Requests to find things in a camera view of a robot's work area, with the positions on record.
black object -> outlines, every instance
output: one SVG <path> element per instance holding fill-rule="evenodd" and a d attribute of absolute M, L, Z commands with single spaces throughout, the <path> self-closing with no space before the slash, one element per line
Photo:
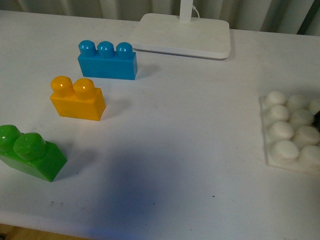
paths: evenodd
<path fill-rule="evenodd" d="M 312 125 L 318 129 L 318 131 L 320 132 L 320 111 L 318 111 L 314 116 L 313 116 L 314 120 Z"/>
<path fill-rule="evenodd" d="M 314 0 L 313 4 L 310 7 L 309 12 L 305 16 L 305 19 L 303 20 L 303 23 L 300 26 L 297 34 L 299 34 L 299 35 L 306 34 L 306 31 L 308 30 L 312 20 L 315 18 L 319 9 L 320 9 L 320 0 Z"/>

curtain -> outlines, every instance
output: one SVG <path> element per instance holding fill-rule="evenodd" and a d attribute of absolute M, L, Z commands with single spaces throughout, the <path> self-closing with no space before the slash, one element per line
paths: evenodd
<path fill-rule="evenodd" d="M 320 36 L 320 0 L 193 0 L 193 5 L 201 18 L 227 21 L 231 29 Z M 180 0 L 0 0 L 0 9 L 139 21 L 147 13 L 179 15 Z"/>

wooden floor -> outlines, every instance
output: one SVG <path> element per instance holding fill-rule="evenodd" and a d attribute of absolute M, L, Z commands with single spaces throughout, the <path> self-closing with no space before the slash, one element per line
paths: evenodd
<path fill-rule="evenodd" d="M 38 231 L 18 226 L 0 224 L 0 240 L 86 240 L 46 231 Z"/>

desk lamp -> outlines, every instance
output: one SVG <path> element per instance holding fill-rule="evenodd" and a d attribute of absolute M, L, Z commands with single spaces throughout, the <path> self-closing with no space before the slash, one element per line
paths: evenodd
<path fill-rule="evenodd" d="M 148 13 L 130 36 L 133 48 L 189 57 L 225 59 L 231 50 L 226 21 L 191 17 L 193 0 L 181 0 L 180 16 Z"/>

toy building block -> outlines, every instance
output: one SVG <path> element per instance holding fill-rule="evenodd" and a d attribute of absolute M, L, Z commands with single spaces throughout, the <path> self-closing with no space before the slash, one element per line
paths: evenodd
<path fill-rule="evenodd" d="M 67 159 L 56 144 L 14 125 L 0 126 L 0 159 L 9 167 L 52 182 Z"/>
<path fill-rule="evenodd" d="M 72 84 L 66 76 L 57 76 L 51 82 L 50 99 L 61 117 L 99 121 L 106 109 L 101 88 L 92 80 L 81 78 Z"/>
<path fill-rule="evenodd" d="M 320 177 L 320 133 L 312 126 L 320 99 L 273 91 L 260 103 L 267 165 Z"/>
<path fill-rule="evenodd" d="M 90 40 L 79 44 L 79 65 L 84 77 L 135 80 L 138 71 L 136 53 L 127 42 L 114 50 L 114 45 L 102 41 L 96 46 Z"/>

